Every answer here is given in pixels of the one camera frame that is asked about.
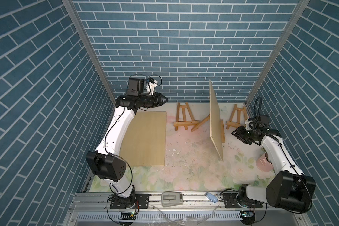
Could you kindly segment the plywood board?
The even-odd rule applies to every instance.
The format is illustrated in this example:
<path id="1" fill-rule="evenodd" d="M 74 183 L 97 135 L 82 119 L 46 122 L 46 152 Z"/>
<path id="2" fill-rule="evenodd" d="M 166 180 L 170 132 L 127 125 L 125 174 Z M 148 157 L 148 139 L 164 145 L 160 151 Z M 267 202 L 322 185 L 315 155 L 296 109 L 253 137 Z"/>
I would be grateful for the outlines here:
<path id="1" fill-rule="evenodd" d="M 212 85 L 212 81 L 209 81 L 210 91 L 210 138 L 215 146 L 217 154 L 221 161 L 224 161 L 223 157 L 223 142 L 222 142 L 222 123 L 220 118 L 220 109 L 217 102 L 216 94 Z"/>
<path id="2" fill-rule="evenodd" d="M 166 123 L 166 112 L 138 112 L 125 133 L 120 157 L 131 167 L 163 166 Z"/>

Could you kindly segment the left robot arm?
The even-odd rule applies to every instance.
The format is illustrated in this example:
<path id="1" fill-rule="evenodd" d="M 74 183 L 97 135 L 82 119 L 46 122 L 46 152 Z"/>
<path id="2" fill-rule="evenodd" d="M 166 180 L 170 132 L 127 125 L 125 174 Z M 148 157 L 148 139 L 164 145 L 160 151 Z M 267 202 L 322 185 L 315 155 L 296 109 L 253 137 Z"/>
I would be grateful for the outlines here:
<path id="1" fill-rule="evenodd" d="M 152 95 L 120 95 L 115 101 L 115 111 L 104 138 L 94 152 L 87 152 L 86 161 L 92 173 L 109 184 L 112 199 L 123 209 L 136 205 L 136 192 L 132 180 L 124 174 L 129 164 L 120 157 L 124 135 L 139 108 L 154 108 L 168 102 L 159 92 Z"/>

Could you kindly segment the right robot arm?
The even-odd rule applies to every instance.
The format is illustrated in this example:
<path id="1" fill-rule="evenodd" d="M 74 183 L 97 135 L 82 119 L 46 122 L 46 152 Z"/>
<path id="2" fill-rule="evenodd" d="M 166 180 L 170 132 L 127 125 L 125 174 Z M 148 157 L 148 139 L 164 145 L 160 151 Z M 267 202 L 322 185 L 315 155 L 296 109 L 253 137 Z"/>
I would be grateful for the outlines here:
<path id="1" fill-rule="evenodd" d="M 237 195 L 241 205 L 261 202 L 296 214 L 306 213 L 312 208 L 316 182 L 296 165 L 278 130 L 240 126 L 232 135 L 245 144 L 257 144 L 264 148 L 265 159 L 272 164 L 276 174 L 267 187 L 241 185 Z"/>

